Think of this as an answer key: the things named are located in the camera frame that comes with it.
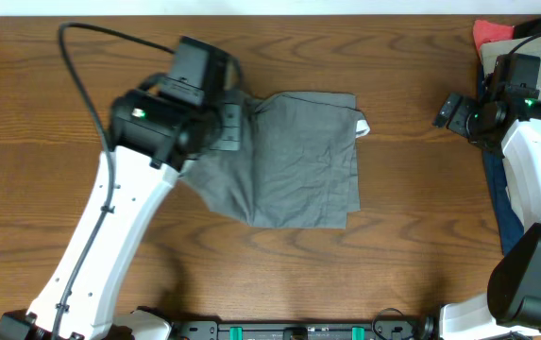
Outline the grey shorts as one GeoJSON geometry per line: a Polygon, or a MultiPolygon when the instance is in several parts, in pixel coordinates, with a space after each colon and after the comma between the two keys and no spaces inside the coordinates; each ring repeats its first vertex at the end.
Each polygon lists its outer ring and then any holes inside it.
{"type": "Polygon", "coordinates": [[[208,151],[181,179],[214,213],[260,228],[342,229],[360,210],[356,141],[370,131],[352,93],[244,97],[237,151],[208,151]]]}

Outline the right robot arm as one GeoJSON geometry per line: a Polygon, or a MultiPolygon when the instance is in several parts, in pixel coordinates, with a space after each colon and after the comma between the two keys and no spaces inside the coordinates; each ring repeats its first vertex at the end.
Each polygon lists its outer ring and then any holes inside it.
{"type": "Polygon", "coordinates": [[[541,101],[502,94],[479,102],[451,93],[435,125],[501,157],[509,207],[523,234],[493,270],[486,293],[440,310],[440,339],[541,335],[541,101]]]}

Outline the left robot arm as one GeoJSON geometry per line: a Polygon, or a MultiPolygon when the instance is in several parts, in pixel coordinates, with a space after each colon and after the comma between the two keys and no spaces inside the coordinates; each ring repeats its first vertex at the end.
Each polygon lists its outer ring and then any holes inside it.
{"type": "Polygon", "coordinates": [[[193,106],[132,90],[111,106],[110,152],[54,275],[24,310],[0,319],[0,339],[167,339],[173,324],[153,308],[118,316],[127,270],[183,166],[201,151],[237,150],[245,95],[224,90],[193,106]]]}

